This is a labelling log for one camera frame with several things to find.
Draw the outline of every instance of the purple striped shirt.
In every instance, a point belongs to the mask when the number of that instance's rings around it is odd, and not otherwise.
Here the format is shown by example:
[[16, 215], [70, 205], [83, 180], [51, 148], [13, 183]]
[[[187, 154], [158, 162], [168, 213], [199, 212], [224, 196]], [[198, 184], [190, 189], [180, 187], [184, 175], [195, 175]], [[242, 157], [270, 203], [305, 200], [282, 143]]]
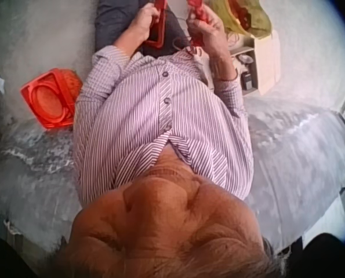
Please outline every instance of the purple striped shirt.
[[215, 81], [215, 93], [186, 51], [131, 59], [115, 46], [93, 56], [77, 99], [74, 160], [82, 205], [155, 165], [169, 142], [195, 174], [240, 199], [253, 158], [242, 90]]

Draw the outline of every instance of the lap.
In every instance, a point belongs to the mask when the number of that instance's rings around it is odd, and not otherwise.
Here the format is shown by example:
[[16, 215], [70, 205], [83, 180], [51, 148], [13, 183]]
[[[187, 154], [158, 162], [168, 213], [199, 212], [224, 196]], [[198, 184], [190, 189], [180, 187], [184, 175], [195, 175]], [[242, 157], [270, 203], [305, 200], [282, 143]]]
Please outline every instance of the lap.
[[[137, 12], [148, 0], [99, 0], [95, 21], [95, 48], [96, 51], [107, 45], [112, 45], [117, 38], [129, 27]], [[162, 49], [154, 49], [148, 46], [142, 47], [144, 55], [154, 57], [175, 53], [173, 48], [175, 38], [179, 47], [188, 45], [183, 30], [180, 28], [176, 16], [168, 8], [166, 16], [165, 44]]]

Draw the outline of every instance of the finger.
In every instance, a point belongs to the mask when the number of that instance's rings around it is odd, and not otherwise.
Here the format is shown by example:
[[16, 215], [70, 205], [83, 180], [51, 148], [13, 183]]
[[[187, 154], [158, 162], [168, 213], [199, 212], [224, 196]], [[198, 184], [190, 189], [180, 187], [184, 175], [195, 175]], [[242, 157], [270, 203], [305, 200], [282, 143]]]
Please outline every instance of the finger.
[[188, 28], [191, 28], [195, 32], [201, 32], [202, 34], [209, 34], [213, 31], [213, 27], [206, 22], [198, 19], [187, 20]]
[[194, 12], [194, 9], [189, 8], [189, 14], [188, 14], [188, 19], [196, 19], [197, 15]]
[[159, 16], [161, 15], [161, 11], [157, 10], [156, 7], [151, 8], [150, 11], [152, 16], [159, 18]]
[[142, 7], [142, 9], [149, 9], [149, 8], [154, 8], [154, 3], [148, 3]]
[[219, 16], [209, 6], [203, 5], [203, 8], [211, 20], [220, 19]]
[[189, 33], [190, 37], [192, 37], [192, 38], [196, 37], [200, 34], [197, 30], [194, 30], [190, 27], [188, 27], [188, 33]]

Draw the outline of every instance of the red plastic container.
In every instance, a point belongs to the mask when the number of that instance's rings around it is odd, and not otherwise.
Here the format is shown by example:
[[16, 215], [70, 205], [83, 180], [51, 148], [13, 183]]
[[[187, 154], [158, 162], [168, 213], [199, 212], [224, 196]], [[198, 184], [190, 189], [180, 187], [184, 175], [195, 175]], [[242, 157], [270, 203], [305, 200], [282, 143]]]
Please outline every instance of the red plastic container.
[[158, 37], [155, 41], [148, 39], [145, 41], [145, 44], [160, 49], [165, 43], [167, 0], [155, 0], [154, 6], [157, 10], [161, 11], [161, 15], [158, 23], [152, 22], [150, 32], [156, 34]]
[[38, 121], [47, 129], [71, 126], [82, 81], [69, 69], [54, 68], [21, 88]]

